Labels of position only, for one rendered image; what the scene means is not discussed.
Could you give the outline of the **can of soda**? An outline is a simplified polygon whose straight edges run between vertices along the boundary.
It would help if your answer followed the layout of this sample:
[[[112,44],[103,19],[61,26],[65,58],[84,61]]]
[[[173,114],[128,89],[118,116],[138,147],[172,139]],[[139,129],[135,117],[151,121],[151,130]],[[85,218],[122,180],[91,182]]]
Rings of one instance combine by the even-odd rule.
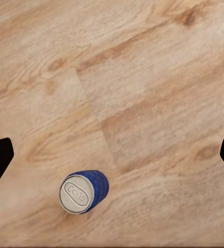
[[[72,214],[85,214],[106,198],[109,182],[98,170],[70,174],[58,189],[61,206]]]

